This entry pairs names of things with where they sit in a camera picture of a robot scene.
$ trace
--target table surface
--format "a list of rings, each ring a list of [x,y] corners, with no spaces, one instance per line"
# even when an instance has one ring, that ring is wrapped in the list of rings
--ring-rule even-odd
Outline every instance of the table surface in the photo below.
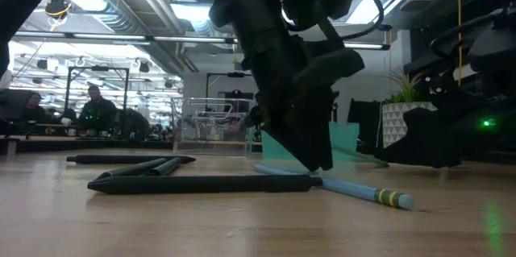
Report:
[[[77,154],[163,151],[68,151],[0,161],[2,257],[516,256],[516,167],[338,164],[331,173],[409,193],[417,206],[410,212],[322,189],[108,196],[86,184],[119,166],[65,162]],[[199,155],[177,174],[252,174],[255,162]]]

